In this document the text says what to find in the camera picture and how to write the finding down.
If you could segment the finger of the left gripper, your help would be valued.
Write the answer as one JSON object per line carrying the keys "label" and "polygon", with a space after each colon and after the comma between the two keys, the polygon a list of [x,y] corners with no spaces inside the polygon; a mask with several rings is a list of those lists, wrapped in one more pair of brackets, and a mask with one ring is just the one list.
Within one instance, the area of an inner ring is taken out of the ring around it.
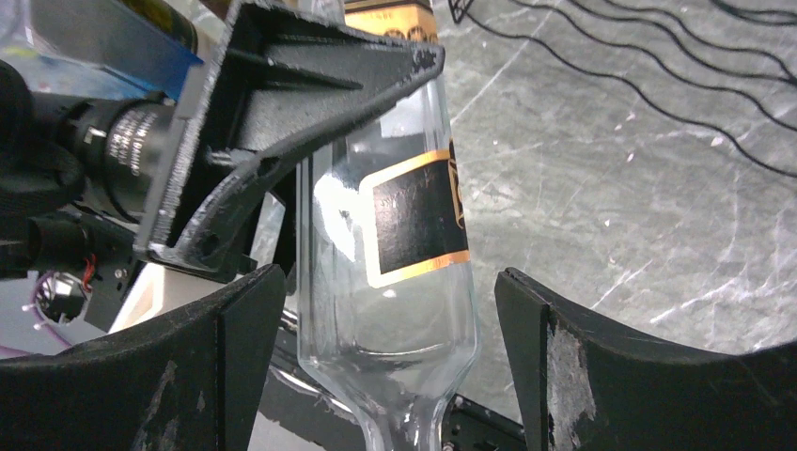
{"label": "finger of the left gripper", "polygon": [[236,1],[211,61],[143,150],[158,162],[134,251],[223,282],[264,196],[314,151],[443,71],[443,47],[369,34],[273,1]]}

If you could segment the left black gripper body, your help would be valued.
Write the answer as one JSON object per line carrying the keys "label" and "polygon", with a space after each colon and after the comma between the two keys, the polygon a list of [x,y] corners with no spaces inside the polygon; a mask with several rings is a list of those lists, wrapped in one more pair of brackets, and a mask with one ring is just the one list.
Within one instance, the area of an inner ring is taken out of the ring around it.
{"label": "left black gripper body", "polygon": [[107,100],[31,91],[1,65],[1,277],[82,273],[102,258],[91,219],[139,224],[175,106],[163,91]]}

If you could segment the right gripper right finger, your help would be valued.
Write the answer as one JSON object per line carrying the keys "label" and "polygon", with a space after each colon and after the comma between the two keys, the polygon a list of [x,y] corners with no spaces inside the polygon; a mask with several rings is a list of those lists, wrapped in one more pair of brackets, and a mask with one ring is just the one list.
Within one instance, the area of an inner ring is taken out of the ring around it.
{"label": "right gripper right finger", "polygon": [[508,268],[494,296],[530,450],[792,450],[796,345],[746,354],[643,333]]}

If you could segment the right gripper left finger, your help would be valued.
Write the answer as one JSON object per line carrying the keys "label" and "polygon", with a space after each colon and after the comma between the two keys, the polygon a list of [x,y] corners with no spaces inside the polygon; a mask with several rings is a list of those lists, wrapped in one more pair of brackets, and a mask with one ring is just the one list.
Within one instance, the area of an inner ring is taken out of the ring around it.
{"label": "right gripper left finger", "polygon": [[1,363],[5,450],[244,450],[286,278],[263,266],[56,355]]}

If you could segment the clear bottle black gold label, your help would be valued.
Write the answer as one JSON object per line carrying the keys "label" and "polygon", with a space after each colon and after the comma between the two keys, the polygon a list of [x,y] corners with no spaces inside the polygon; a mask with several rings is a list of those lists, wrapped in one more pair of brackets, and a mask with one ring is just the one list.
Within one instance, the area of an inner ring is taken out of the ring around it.
{"label": "clear bottle black gold label", "polygon": [[440,449],[480,348],[444,77],[304,160],[297,188],[301,368],[367,449]]}

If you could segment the dark green wine bottle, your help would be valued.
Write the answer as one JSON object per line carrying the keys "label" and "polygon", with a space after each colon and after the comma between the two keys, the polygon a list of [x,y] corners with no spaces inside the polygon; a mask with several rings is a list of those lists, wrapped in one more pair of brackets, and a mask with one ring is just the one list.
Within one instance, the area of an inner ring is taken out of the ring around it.
{"label": "dark green wine bottle", "polygon": [[190,52],[197,54],[199,37],[195,26],[165,1],[120,0],[120,2]]}

